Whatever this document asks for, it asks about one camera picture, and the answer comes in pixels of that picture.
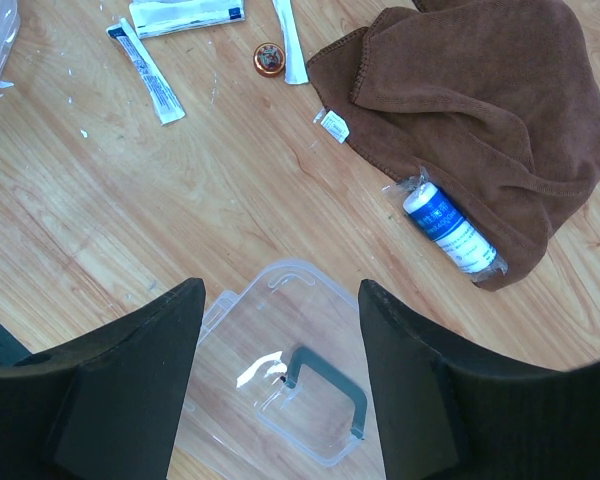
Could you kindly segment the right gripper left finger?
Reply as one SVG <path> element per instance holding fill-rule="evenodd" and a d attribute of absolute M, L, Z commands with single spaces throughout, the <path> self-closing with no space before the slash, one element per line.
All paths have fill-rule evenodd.
<path fill-rule="evenodd" d="M 0 479 L 164 479 L 206 291 L 189 278 L 69 342 L 0 365 Z"/>

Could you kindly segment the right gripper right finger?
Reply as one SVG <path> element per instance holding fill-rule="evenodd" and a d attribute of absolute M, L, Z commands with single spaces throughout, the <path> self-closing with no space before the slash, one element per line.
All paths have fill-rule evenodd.
<path fill-rule="evenodd" d="M 372 280 L 358 302 L 388 478 L 600 479 L 600 361 L 512 359 Z"/>

